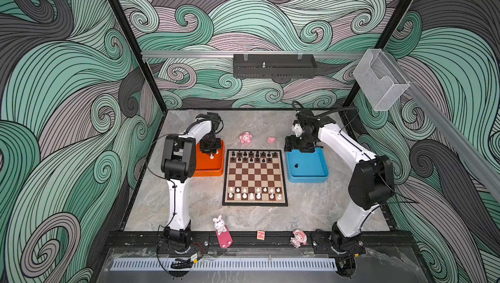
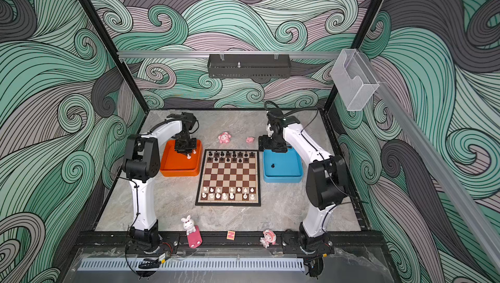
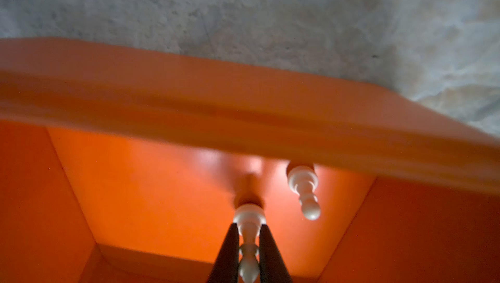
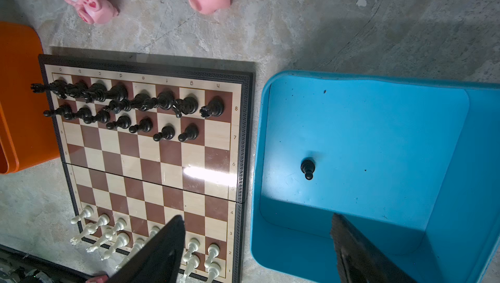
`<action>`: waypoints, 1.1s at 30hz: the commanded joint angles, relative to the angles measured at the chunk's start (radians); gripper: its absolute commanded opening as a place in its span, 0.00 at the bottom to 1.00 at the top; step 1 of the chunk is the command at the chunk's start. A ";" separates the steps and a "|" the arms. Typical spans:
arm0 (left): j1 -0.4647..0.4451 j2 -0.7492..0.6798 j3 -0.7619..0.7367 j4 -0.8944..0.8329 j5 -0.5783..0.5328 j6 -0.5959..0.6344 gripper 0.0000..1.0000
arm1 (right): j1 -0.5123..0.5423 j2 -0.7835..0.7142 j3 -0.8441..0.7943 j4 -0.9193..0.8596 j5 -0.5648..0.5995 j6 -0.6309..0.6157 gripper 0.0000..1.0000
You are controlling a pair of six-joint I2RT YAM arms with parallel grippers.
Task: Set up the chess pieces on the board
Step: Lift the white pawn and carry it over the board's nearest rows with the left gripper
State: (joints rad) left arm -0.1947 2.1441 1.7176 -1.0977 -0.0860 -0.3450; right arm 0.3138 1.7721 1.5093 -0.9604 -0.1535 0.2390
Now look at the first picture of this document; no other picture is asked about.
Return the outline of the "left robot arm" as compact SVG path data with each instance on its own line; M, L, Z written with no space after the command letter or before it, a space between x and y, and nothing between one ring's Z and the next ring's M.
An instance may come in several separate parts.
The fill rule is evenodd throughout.
M169 221L164 228L166 240L187 248L191 245L191 219L188 213L188 182L197 168L197 155L213 160L223 152L217 130L223 120L217 113L196 116L183 133L165 136L161 171L169 186Z

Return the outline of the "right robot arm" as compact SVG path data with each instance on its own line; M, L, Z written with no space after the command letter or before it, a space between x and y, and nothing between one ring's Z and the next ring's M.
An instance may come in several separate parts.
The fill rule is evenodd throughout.
M337 250L344 251L349 245L360 248L364 223L395 194L393 162L388 156L377 155L360 145L329 116L355 111L356 107L340 107L316 115L294 100L292 108L296 119L292 123L293 134L285 138L285 151L314 154L324 144L352 171L348 186L350 202L332 227L331 242Z

